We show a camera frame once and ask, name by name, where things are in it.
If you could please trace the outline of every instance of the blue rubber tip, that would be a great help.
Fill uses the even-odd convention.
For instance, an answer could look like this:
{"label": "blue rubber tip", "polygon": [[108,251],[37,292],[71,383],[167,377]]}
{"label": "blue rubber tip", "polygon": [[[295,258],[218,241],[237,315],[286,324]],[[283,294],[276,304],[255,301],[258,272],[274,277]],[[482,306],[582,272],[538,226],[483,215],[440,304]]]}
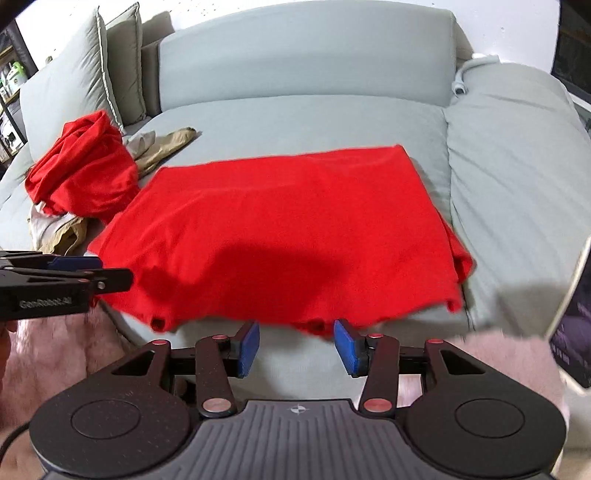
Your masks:
{"label": "blue rubber tip", "polygon": [[255,323],[242,340],[240,348],[240,358],[238,359],[238,378],[244,378],[251,370],[252,363],[258,351],[259,341],[261,340],[261,329],[258,323]]}
{"label": "blue rubber tip", "polygon": [[335,347],[347,373],[357,375],[359,373],[359,359],[355,355],[355,341],[338,320],[335,322]]}
{"label": "blue rubber tip", "polygon": [[97,270],[103,268],[99,257],[55,257],[49,264],[48,270],[75,272],[77,270]]}

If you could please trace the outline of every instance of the red garment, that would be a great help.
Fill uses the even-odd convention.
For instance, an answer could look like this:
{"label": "red garment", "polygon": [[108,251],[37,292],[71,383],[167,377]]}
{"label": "red garment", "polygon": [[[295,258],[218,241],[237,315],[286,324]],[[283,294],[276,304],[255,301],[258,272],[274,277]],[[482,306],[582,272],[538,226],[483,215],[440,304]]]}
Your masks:
{"label": "red garment", "polygon": [[73,213],[104,223],[138,194],[138,169],[123,146],[121,133],[104,111],[66,123],[61,137],[25,180],[48,215]]}
{"label": "red garment", "polygon": [[105,300],[156,331],[456,311],[472,267],[400,146],[162,168],[89,248],[135,276]]}

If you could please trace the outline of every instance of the pink fur rug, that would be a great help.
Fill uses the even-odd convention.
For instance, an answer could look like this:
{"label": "pink fur rug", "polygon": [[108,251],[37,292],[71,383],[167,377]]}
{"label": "pink fur rug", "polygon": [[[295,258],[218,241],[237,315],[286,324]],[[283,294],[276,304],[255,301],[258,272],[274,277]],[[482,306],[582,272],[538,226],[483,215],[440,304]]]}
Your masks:
{"label": "pink fur rug", "polygon": [[[0,395],[0,442],[16,425],[29,420],[43,401],[130,349],[100,307],[86,315],[21,321],[11,341]],[[545,396],[562,411],[568,423],[563,385],[543,340],[485,332],[465,340],[453,339],[452,343]],[[409,405],[421,395],[420,383],[412,377],[401,377],[399,406]],[[24,434],[8,451],[0,468],[0,480],[37,480],[42,474],[28,435]]]}

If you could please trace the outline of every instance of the black robotic gripper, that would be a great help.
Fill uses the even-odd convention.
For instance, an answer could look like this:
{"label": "black robotic gripper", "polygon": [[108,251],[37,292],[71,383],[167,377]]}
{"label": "black robotic gripper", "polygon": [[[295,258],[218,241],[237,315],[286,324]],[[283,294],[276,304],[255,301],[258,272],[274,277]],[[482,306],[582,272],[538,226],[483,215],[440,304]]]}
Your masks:
{"label": "black robotic gripper", "polygon": [[[154,340],[45,402],[30,424],[46,480],[549,479],[566,436],[545,398],[442,340],[400,347],[335,322],[350,400],[236,402],[259,327],[172,350]],[[399,374],[423,395],[397,408]],[[179,379],[194,383],[179,396]]]}

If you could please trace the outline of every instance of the crosshair logo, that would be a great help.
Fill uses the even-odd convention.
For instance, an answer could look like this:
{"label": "crosshair logo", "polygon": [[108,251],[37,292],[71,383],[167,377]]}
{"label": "crosshair logo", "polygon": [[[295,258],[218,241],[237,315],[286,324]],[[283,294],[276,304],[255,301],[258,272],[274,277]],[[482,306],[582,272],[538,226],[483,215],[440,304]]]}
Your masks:
{"label": "crosshair logo", "polygon": [[304,413],[305,411],[307,411],[308,409],[303,406],[300,405],[299,403],[295,406],[295,407],[291,407],[290,410],[295,413],[296,415],[299,415],[300,413]]}

